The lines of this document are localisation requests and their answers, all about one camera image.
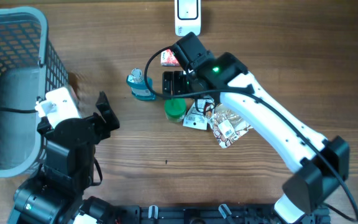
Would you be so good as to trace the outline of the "small red packet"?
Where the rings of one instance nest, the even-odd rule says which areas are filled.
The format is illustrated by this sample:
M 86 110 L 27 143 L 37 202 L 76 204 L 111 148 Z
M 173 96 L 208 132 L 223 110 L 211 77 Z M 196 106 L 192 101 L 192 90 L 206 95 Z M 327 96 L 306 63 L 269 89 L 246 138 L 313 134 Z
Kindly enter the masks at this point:
M 170 49 L 164 50 L 160 56 L 160 64 L 165 67 L 179 67 L 180 64 Z

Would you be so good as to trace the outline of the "green lid jar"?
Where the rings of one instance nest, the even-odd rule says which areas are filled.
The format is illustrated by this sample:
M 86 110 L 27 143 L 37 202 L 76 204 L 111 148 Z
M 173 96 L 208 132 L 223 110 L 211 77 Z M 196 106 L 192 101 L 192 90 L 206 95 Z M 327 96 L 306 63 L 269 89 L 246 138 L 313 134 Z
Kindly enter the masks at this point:
M 181 122 L 186 114 L 186 102 L 183 98 L 166 100 L 164 104 L 166 118 L 173 122 Z

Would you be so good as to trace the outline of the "blue mouthwash bottle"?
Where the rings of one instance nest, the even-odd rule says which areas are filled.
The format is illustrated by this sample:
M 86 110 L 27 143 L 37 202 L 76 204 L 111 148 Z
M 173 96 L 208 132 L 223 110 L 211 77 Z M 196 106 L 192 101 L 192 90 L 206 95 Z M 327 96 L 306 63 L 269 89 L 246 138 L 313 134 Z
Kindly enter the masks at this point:
M 127 76 L 126 83 L 131 88 L 131 93 L 134 98 L 141 101 L 153 101 L 156 100 L 156 96 L 150 92 L 146 87 L 142 70 L 134 68 Z

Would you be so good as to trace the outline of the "clear bag with printed card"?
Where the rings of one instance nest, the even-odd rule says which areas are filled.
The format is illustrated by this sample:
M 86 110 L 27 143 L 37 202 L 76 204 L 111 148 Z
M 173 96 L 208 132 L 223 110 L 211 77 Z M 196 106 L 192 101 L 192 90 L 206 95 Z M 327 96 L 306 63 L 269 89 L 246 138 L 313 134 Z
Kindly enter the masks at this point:
M 215 104 L 212 98 L 195 100 L 183 120 L 183 126 L 187 128 L 207 130 L 208 123 L 214 114 L 214 107 Z

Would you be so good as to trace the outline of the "white box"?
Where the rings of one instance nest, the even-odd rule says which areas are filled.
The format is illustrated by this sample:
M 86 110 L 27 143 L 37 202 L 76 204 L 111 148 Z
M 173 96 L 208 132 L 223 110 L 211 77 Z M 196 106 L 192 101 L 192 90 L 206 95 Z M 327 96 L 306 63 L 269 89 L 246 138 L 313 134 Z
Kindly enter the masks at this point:
M 208 120 L 221 148 L 227 148 L 249 132 L 252 126 L 240 115 L 223 104 L 218 104 Z

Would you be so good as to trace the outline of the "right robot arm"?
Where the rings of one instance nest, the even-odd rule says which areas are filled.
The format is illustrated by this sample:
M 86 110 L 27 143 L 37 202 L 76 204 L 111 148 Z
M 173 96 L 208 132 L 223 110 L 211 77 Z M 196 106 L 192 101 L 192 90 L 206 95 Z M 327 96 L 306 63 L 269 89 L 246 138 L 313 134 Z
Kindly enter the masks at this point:
M 274 212 L 285 223 L 313 213 L 338 188 L 349 192 L 349 144 L 337 136 L 328 140 L 307 127 L 274 100 L 233 54 L 215 57 L 190 32 L 169 47 L 186 73 L 184 93 L 210 95 L 245 119 L 279 154 L 292 172 L 282 186 Z

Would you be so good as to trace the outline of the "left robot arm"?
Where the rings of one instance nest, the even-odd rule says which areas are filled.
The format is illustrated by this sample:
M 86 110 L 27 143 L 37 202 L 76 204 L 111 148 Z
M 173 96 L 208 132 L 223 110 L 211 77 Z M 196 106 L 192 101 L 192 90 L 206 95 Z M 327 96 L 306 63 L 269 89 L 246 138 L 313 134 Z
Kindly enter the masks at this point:
M 83 202 L 84 191 L 96 186 L 100 172 L 95 146 L 120 127 L 105 92 L 97 113 L 66 118 L 53 126 L 43 117 L 37 131 L 47 139 L 46 160 L 14 194 L 8 223 L 69 223 Z

